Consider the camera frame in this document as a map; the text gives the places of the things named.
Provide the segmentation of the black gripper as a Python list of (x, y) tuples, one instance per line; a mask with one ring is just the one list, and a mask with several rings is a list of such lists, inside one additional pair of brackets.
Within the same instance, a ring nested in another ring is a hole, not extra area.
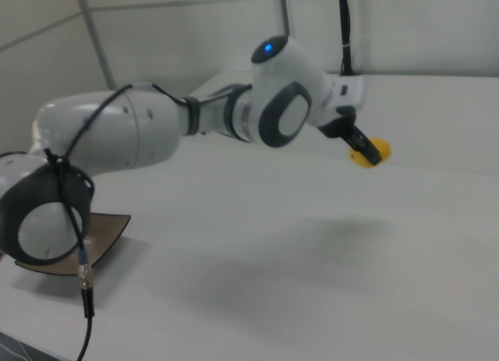
[(381, 152), (373, 142), (355, 126), (356, 109), (354, 107), (337, 107), (339, 116), (319, 131), (327, 138), (345, 138), (350, 146), (349, 158), (358, 166), (376, 166), (381, 163)]

